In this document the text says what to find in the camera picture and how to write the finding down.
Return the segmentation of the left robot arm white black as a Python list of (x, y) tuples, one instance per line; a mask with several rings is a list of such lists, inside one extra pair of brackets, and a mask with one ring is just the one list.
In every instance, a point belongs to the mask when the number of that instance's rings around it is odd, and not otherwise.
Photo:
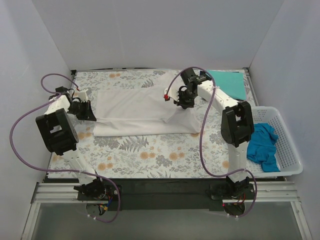
[(66, 87), (55, 89), (56, 94), (49, 97), (47, 111), (35, 121), (46, 148), (55, 153), (74, 170), (80, 186), (74, 189), (87, 197), (101, 200), (107, 190), (96, 171), (86, 162), (77, 148), (79, 136), (68, 114), (78, 120), (95, 122), (97, 119), (91, 108), (91, 101), (85, 90), (74, 96), (74, 90)]

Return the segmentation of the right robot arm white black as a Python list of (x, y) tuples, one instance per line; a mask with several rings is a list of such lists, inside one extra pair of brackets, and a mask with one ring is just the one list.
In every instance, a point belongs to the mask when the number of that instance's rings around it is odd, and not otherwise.
[(179, 74), (184, 85), (174, 90), (171, 86), (165, 91), (166, 101), (173, 99), (175, 105), (183, 109), (193, 108), (196, 97), (208, 101), (209, 108), (215, 108), (221, 115), (220, 133), (228, 147), (229, 168), (222, 183), (210, 186), (214, 197), (242, 197), (252, 190), (247, 170), (247, 148), (254, 133), (251, 105), (247, 101), (231, 98), (217, 86), (214, 77), (203, 68), (196, 74), (194, 67), (182, 70)]

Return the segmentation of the white t shirt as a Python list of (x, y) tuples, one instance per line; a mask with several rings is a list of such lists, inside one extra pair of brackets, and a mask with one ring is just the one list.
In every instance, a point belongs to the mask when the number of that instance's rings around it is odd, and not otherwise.
[(166, 73), (149, 87), (98, 91), (93, 135), (127, 137), (199, 133), (201, 122), (194, 109), (183, 109), (164, 100), (164, 89), (174, 76)]

